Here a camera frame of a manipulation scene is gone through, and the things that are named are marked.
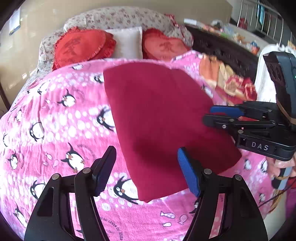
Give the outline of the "person's right hand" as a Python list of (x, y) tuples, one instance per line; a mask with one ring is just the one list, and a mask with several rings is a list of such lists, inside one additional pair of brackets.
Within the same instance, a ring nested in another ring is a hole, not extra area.
[(273, 158), (268, 158), (268, 174), (273, 179), (280, 176), (280, 170), (291, 168), (290, 178), (295, 177), (295, 154), (289, 161), (280, 161)]

